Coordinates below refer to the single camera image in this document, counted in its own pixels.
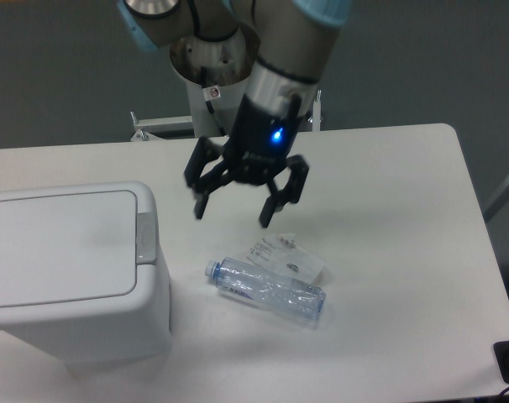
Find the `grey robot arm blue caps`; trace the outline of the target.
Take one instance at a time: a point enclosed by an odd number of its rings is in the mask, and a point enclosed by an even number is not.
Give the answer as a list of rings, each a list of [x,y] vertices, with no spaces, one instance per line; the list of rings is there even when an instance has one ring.
[[[309,167],[291,153],[350,10],[348,1],[121,1],[137,44],[168,47],[197,144],[184,177],[202,217],[231,182],[267,186],[267,227],[300,200]]]

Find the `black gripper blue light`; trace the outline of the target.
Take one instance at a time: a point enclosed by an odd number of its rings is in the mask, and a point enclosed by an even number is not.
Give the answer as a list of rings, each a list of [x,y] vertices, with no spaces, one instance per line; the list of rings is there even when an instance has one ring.
[[[195,199],[194,215],[201,220],[211,193],[231,181],[252,186],[266,184],[270,195],[259,215],[268,228],[276,212],[287,203],[297,204],[305,185],[309,165],[300,154],[290,156],[301,118],[301,97],[286,99],[282,114],[263,110],[247,96],[242,98],[229,140],[224,146],[201,137],[184,170],[184,178]],[[287,183],[278,189],[275,176],[290,170]]]

